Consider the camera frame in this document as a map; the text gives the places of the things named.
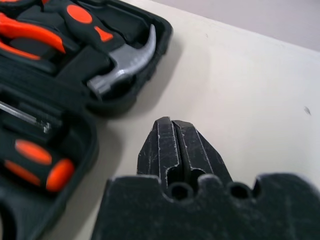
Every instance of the screwdriver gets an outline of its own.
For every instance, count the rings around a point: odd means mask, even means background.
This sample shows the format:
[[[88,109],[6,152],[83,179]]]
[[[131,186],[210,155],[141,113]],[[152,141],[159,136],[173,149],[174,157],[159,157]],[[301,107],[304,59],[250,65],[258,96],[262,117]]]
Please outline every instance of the screwdriver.
[[[7,130],[0,131],[0,143],[0,164],[48,192],[59,192],[75,171],[69,158]]]
[[[2,101],[0,101],[0,109],[21,120],[26,121],[29,124],[32,124],[38,128],[41,128],[45,134],[47,134],[51,129],[51,124],[49,122],[38,120],[36,117],[31,116],[30,114],[27,114],[23,111],[20,111],[19,109],[13,106],[10,106]]]

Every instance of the hammer handle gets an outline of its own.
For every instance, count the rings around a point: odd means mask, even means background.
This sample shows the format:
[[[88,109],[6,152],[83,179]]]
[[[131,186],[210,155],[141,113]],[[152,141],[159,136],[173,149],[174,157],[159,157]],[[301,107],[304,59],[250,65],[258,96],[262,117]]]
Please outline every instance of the hammer handle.
[[[125,44],[118,33],[110,31],[95,15],[69,0],[49,1],[44,11],[58,13],[76,38],[100,52],[108,54]]]

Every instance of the orange and black handle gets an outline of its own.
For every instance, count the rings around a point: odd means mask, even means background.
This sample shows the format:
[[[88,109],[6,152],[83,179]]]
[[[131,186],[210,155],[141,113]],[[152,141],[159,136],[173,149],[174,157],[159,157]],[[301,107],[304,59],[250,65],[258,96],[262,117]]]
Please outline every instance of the orange and black handle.
[[[53,32],[44,27],[30,23],[20,22],[7,17],[0,12],[0,36],[9,39],[30,38],[54,47],[64,54],[75,53],[79,50],[79,45],[65,37],[63,34]],[[48,73],[54,73],[56,67],[48,60],[41,59],[39,56],[15,49],[0,41],[0,55],[7,58],[24,62]]]
[[[109,30],[95,15],[70,0],[49,1],[44,5],[44,11],[58,13],[76,38],[100,52],[108,54],[125,44],[118,33]]]
[[[0,131],[0,143],[0,163],[18,177],[49,192],[62,190],[75,171],[70,159],[11,132]]]

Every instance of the hammer head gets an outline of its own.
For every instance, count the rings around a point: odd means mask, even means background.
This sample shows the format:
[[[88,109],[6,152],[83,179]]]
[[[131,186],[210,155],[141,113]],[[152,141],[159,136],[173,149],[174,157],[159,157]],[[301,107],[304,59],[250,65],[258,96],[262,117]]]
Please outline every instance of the hammer head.
[[[87,82],[88,88],[90,88],[98,98],[101,98],[114,84],[141,71],[150,62],[155,50],[156,28],[152,24],[146,44],[139,49],[124,44],[110,52],[109,56],[115,63],[114,69],[105,75],[98,75],[90,79]]]

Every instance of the screwdriver shaft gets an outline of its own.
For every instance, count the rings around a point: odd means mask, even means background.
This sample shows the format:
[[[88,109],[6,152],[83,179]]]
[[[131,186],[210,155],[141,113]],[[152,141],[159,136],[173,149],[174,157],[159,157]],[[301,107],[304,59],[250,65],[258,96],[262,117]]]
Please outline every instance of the screwdriver shaft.
[[[29,124],[32,124],[32,125],[35,125],[37,127],[40,127],[42,128],[43,132],[44,133],[48,133],[48,131],[50,130],[51,128],[51,125],[50,123],[48,122],[43,122],[43,121],[38,121],[36,117],[34,116],[31,116],[30,114],[28,113],[25,113],[13,106],[10,106],[2,101],[0,101],[0,109],[29,123]]]

